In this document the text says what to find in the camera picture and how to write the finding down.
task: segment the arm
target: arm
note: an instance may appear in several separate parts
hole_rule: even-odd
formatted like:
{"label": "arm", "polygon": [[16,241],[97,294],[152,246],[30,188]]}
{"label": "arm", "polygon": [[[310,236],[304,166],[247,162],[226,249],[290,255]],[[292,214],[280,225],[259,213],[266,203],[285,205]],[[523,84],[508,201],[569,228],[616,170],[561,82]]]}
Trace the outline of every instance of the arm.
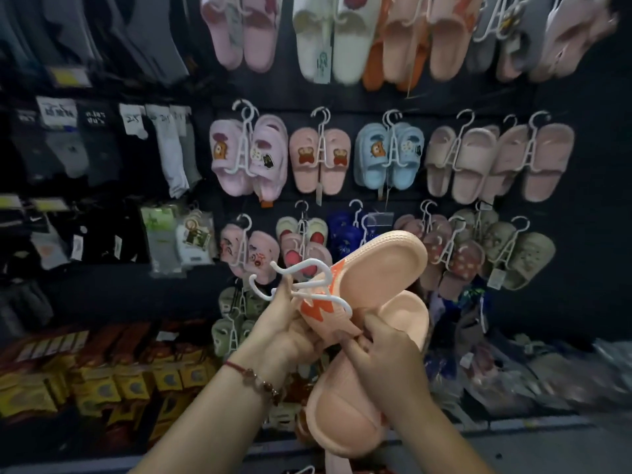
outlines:
{"label": "arm", "polygon": [[422,355],[402,331],[366,314],[373,343],[341,344],[369,398],[380,408],[427,474],[493,474],[431,398]]}
{"label": "arm", "polygon": [[[292,366],[315,361],[317,335],[290,304],[285,278],[248,339],[230,357],[280,390]],[[246,455],[270,408],[270,399],[240,373],[223,366],[133,474],[233,472]]]}

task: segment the forearm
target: forearm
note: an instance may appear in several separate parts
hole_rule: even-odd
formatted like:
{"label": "forearm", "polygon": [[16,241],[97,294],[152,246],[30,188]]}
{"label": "forearm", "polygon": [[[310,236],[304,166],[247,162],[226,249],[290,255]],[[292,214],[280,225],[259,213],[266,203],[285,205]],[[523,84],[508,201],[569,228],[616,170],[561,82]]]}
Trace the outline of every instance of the forearm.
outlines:
{"label": "forearm", "polygon": [[395,429],[425,474],[494,474],[437,405],[410,411]]}
{"label": "forearm", "polygon": [[[230,359],[280,390],[287,369],[274,352],[248,342]],[[270,408],[269,396],[245,384],[223,366],[161,441],[134,469],[135,474],[232,472],[241,463]]]}

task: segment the white slipper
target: white slipper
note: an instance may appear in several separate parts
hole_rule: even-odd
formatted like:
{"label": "white slipper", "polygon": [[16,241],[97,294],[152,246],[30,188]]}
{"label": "white slipper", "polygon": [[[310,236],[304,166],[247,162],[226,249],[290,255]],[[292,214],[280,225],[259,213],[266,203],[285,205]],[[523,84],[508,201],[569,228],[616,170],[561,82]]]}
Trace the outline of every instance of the white slipper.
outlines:
{"label": "white slipper", "polygon": [[344,85],[359,82],[373,45],[382,0],[337,0],[334,28],[334,78]]}
{"label": "white slipper", "polygon": [[328,0],[294,0],[292,24],[296,31],[298,65],[308,81],[316,76],[316,57],[323,41],[328,43],[331,39],[331,17]]}

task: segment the black display wall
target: black display wall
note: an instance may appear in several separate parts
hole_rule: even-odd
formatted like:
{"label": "black display wall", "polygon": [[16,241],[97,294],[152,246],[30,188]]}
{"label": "black display wall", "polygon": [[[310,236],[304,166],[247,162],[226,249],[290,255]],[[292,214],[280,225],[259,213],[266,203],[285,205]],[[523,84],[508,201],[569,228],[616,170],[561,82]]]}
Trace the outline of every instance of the black display wall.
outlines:
{"label": "black display wall", "polygon": [[[230,219],[246,212],[253,229],[274,233],[281,216],[298,216],[294,204],[310,203],[311,217],[325,217],[359,198],[366,208],[385,208],[375,192],[353,183],[350,173],[342,192],[325,197],[318,207],[312,196],[300,196],[292,175],[281,197],[270,209],[261,209],[254,196],[231,198],[219,188],[210,172],[208,131],[214,119],[232,118],[235,98],[253,102],[262,113],[279,115],[290,133],[299,127],[316,127],[320,118],[309,113],[321,105],[332,112],[328,127],[342,128],[352,140],[365,124],[380,121],[388,109],[406,114],[406,121],[421,127],[428,140],[442,125],[458,127],[455,115],[465,108],[476,110],[474,126],[500,124],[508,114],[526,122],[534,111],[547,109],[554,122],[575,129],[576,143],[568,171],[551,199],[527,203],[520,197],[520,182],[499,201],[502,220],[526,215],[531,230],[548,235],[557,255],[528,287],[518,292],[492,294],[490,322],[507,332],[526,332],[532,337],[632,336],[628,289],[632,287],[632,59],[629,16],[632,0],[615,0],[620,10],[618,32],[592,48],[578,71],[542,85],[528,84],[522,77],[510,85],[495,81],[493,73],[472,76],[465,70],[448,83],[437,83],[426,72],[411,96],[384,87],[367,93],[361,85],[313,85],[298,67],[296,41],[291,24],[293,0],[284,0],[283,16],[273,68],[266,74],[245,66],[221,76],[220,93],[194,105],[198,164],[206,177],[195,198],[202,209],[213,211],[218,230]],[[388,211],[395,216],[418,213],[425,188],[421,172],[409,190],[393,190]],[[449,198],[437,199],[438,211],[450,215],[459,206]],[[195,269],[186,279],[156,280],[146,265],[74,265],[65,273],[43,280],[54,308],[64,320],[132,320],[158,316],[216,316],[217,296],[231,280],[225,265]]]}

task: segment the bracelet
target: bracelet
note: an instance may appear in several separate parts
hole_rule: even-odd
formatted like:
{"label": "bracelet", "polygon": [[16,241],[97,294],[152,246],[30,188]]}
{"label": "bracelet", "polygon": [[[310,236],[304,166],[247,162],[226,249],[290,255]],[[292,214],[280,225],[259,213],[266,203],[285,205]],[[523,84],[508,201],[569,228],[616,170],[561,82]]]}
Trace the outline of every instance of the bracelet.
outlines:
{"label": "bracelet", "polygon": [[239,374],[243,376],[244,381],[248,381],[252,383],[253,386],[257,386],[257,381],[259,381],[260,382],[259,390],[262,390],[264,393],[270,395],[270,399],[273,402],[274,406],[279,405],[280,392],[274,389],[273,385],[270,384],[269,382],[264,381],[263,379],[260,379],[259,376],[252,369],[243,368],[239,366],[238,364],[232,363],[230,361],[224,362],[224,365],[230,368],[233,368],[235,371],[237,371]]}

